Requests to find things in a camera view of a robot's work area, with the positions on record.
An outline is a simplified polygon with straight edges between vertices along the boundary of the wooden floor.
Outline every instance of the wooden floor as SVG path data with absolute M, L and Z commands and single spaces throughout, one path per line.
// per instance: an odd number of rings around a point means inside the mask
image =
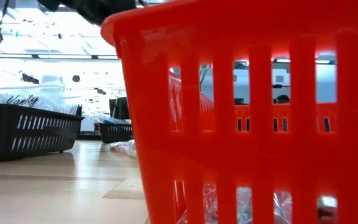
M 136 159 L 77 141 L 70 151 L 0 162 L 0 223 L 144 224 Z

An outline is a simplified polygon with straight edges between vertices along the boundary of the black plastic basket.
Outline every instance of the black plastic basket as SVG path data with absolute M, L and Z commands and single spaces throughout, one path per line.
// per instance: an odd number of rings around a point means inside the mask
M 129 141 L 134 138 L 131 124 L 99 124 L 102 142 Z
M 0 105 L 0 161 L 71 149 L 81 116 Z

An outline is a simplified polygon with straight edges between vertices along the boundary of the black bin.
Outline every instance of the black bin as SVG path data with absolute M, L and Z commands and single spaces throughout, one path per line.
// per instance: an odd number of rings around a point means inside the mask
M 0 161 L 71 149 L 81 116 L 0 105 Z
M 129 141 L 134 138 L 131 124 L 99 124 L 102 142 Z

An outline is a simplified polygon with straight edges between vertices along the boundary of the red plastic basket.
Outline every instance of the red plastic basket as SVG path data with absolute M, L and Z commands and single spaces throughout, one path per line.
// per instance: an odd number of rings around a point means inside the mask
M 175 223 L 185 203 L 188 223 L 204 223 L 204 183 L 216 184 L 221 224 L 237 221 L 236 187 L 252 189 L 255 224 L 273 223 L 274 190 L 291 193 L 293 223 L 317 223 L 321 194 L 337 198 L 338 223 L 358 223 L 358 1 L 179 0 L 111 16 L 102 36 L 122 59 L 152 224 Z M 316 129 L 314 60 L 322 50 L 337 54 L 337 125 L 327 134 Z M 278 55 L 291 59 L 286 133 L 272 128 Z M 243 58 L 249 132 L 233 125 L 233 62 Z M 213 107 L 200 101 L 206 63 L 213 63 Z M 181 68 L 180 127 L 170 106 L 171 65 Z M 175 181 L 184 186 L 176 196 Z

